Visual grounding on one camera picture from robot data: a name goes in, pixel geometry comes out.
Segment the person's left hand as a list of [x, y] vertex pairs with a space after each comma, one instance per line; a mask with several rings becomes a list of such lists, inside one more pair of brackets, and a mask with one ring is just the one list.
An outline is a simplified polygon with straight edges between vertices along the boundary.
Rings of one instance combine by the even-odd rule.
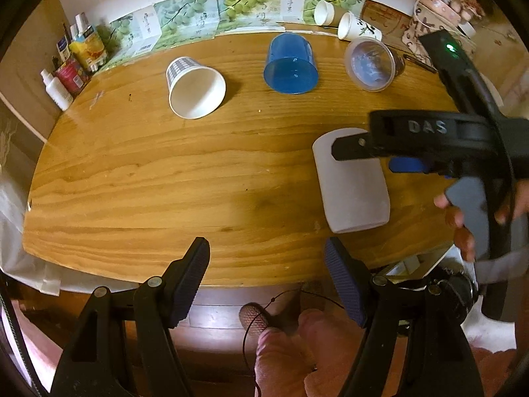
[[257, 340], [256, 396], [337, 396], [364, 331], [347, 318], [303, 311], [297, 333], [269, 327]]

